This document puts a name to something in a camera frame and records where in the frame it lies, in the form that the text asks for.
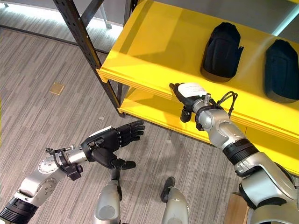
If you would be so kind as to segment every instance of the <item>shelving unit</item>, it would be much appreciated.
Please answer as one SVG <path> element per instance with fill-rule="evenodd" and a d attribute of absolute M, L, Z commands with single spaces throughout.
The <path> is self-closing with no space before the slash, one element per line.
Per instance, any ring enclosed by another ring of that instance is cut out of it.
<path fill-rule="evenodd" d="M 226 92 L 239 97 L 231 119 L 261 151 L 299 175 L 299 101 L 280 104 L 263 92 L 265 51 L 277 37 L 235 24 L 241 34 L 237 74 L 229 82 L 214 83 L 200 73 L 206 43 L 224 20 L 154 1 L 142 1 L 133 11 L 101 69 L 102 82 L 129 85 L 120 112 L 149 120 L 208 142 L 194 123 L 179 120 L 182 105 L 169 83 L 197 82 L 215 100 Z M 297 52 L 299 44 L 289 42 Z M 229 100 L 223 104 L 229 108 Z"/>

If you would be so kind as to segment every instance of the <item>black cable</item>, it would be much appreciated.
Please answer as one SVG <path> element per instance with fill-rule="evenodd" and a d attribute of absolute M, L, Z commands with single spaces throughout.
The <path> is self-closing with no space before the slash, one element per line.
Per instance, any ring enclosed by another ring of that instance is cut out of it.
<path fill-rule="evenodd" d="M 238 94 L 237 94 L 237 93 L 234 93 L 233 91 L 229 91 L 229 92 L 227 92 L 227 93 L 221 98 L 221 100 L 218 100 L 218 101 L 217 101 L 217 104 L 220 105 L 220 104 L 222 104 L 224 101 L 226 101 L 226 100 L 227 100 L 228 98 L 230 98 L 230 97 L 233 97 L 233 102 L 232 102 L 232 104 L 231 104 L 231 106 L 230 106 L 230 109 L 229 109 L 229 111 L 228 111 L 228 116 L 229 116 L 229 117 L 231 116 L 231 114 L 232 114 L 232 112 L 233 112 L 233 110 L 234 110 L 234 105 L 235 105 L 235 101 L 237 100 Z"/>
<path fill-rule="evenodd" d="M 39 33 L 35 33 L 35 32 L 32 32 L 32 31 L 24 30 L 24 29 L 19 29 L 19 28 L 14 28 L 14 27 L 8 27 L 8 26 L 5 26 L 5 25 L 0 25 L 0 28 L 11 29 L 11 30 L 18 31 L 18 32 L 23 32 L 23 33 L 26 33 L 26 34 L 41 36 L 41 37 L 44 37 L 44 38 L 47 38 L 47 39 L 51 39 L 51 40 L 54 40 L 54 41 L 60 41 L 60 42 L 63 42 L 63 43 L 68 43 L 68 44 L 71 44 L 71 45 L 79 46 L 76 42 L 73 42 L 73 41 L 68 41 L 68 40 L 60 39 L 60 38 L 53 37 L 53 36 L 39 34 Z M 97 49 L 97 48 L 95 48 L 95 51 L 100 52 L 100 53 L 105 54 L 105 55 L 109 54 L 108 51 L 100 50 L 100 49 Z"/>

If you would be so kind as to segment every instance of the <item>metal shelf frame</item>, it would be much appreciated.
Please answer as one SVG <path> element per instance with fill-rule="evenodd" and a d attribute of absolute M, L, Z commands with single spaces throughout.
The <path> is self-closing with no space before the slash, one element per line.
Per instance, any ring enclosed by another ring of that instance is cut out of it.
<path fill-rule="evenodd" d="M 102 64 L 99 60 L 98 55 L 96 54 L 96 50 L 86 30 L 88 23 L 98 11 L 103 1 L 104 0 L 92 0 L 87 6 L 86 10 L 83 12 L 82 16 L 80 16 L 73 0 L 53 0 L 71 34 L 73 35 L 82 53 L 87 59 L 90 67 L 92 68 L 95 76 L 103 87 L 105 93 L 109 97 L 117 113 L 121 117 L 123 117 L 124 113 L 118 110 L 118 108 L 120 108 L 121 106 L 122 84 L 118 83 L 118 90 L 116 95 L 110 82 L 108 81 L 107 83 L 104 83 L 101 80 L 96 69 L 100 69 Z M 136 4 L 137 0 L 126 0 L 124 24 L 128 20 L 131 12 L 134 10 Z"/>

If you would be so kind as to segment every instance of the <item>silver robot arm segment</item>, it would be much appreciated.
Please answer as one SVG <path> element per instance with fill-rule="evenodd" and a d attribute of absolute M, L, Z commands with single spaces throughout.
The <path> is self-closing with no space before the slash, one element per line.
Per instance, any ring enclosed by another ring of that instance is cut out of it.
<path fill-rule="evenodd" d="M 0 212 L 0 221 L 27 224 L 62 178 L 68 176 L 74 181 L 81 177 L 83 169 L 80 164 L 85 161 L 96 161 L 110 169 L 134 168 L 134 161 L 117 158 L 113 152 L 139 140 L 144 128 L 140 120 L 118 128 L 109 126 L 93 133 L 79 147 L 72 145 L 59 150 L 47 148 L 50 156 L 42 160 L 37 169 L 21 183 L 13 199 Z"/>
<path fill-rule="evenodd" d="M 57 183 L 65 176 L 72 175 L 62 171 L 55 163 L 54 157 L 58 165 L 63 166 L 61 160 L 62 156 L 67 160 L 68 164 L 76 164 L 76 168 L 81 169 L 77 174 L 80 174 L 83 171 L 79 164 L 87 160 L 85 154 L 80 147 L 72 145 L 61 152 L 52 154 L 42 160 L 38 165 L 37 170 L 23 180 L 14 197 L 26 201 L 36 207 L 41 206 L 47 198 L 51 196 Z"/>
<path fill-rule="evenodd" d="M 227 94 L 216 103 L 211 95 L 196 83 L 170 84 L 170 87 L 179 101 L 184 104 L 181 120 L 188 122 L 191 113 L 194 112 L 196 127 L 200 131 L 208 132 L 211 143 L 223 151 L 234 165 L 237 175 L 244 177 L 239 190 L 249 207 L 255 210 L 264 207 L 264 210 L 267 206 L 290 208 L 285 204 L 295 204 L 297 194 L 292 177 L 265 153 L 259 152 L 230 120 L 229 114 L 233 104 L 229 113 L 220 106 L 219 102 L 223 98 L 229 98 Z M 298 209 L 293 211 L 293 217 L 299 220 Z"/>
<path fill-rule="evenodd" d="M 14 197 L 0 212 L 5 223 L 26 224 L 53 193 L 58 182 L 65 176 L 78 179 L 83 172 L 80 163 L 87 159 L 81 147 L 52 151 L 52 155 L 40 162 L 37 169 L 26 177 Z"/>

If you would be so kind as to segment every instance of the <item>cardboard box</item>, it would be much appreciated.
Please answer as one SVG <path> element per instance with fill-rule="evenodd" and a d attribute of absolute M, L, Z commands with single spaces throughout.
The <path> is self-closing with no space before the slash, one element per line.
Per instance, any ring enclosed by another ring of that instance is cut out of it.
<path fill-rule="evenodd" d="M 236 193 L 231 193 L 224 224 L 246 224 L 248 210 L 244 199 Z"/>

